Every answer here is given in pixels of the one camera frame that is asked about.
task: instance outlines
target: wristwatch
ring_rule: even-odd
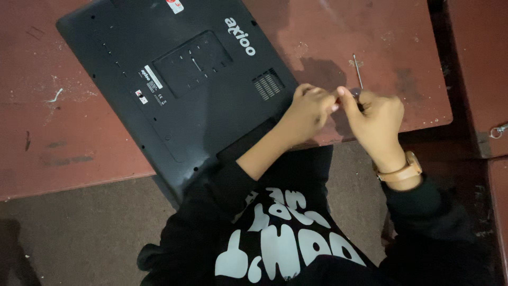
[[[377,177],[383,182],[398,182],[420,175],[422,173],[422,167],[414,153],[407,151],[405,154],[407,166],[393,173],[380,173],[377,171]]]

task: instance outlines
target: person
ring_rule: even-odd
[[[333,147],[287,152],[324,126],[337,98],[378,173],[407,169],[397,97],[300,85],[271,131],[186,194],[160,246],[143,247],[141,285],[491,285],[465,209],[424,174],[382,182],[398,235],[379,267],[339,229],[325,187]]]

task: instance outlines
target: laptop access panel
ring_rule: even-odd
[[[97,0],[56,26],[175,207],[219,152],[266,132],[297,86],[240,0]]]

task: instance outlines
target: hand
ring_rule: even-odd
[[[304,143],[325,125],[328,115],[339,105],[337,97],[308,83],[296,88],[293,103],[274,127],[288,148]]]
[[[404,105],[398,97],[378,97],[362,91],[358,103],[345,87],[337,93],[346,112],[353,134],[370,155],[381,173],[392,173],[406,165],[406,158],[399,144],[398,133],[404,116]]]

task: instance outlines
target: black sweatshirt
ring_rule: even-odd
[[[408,192],[382,184],[398,236],[376,267],[328,212],[332,150],[286,153],[259,182],[235,162],[196,182],[160,246],[141,250],[141,285],[492,284],[464,208],[425,177]]]

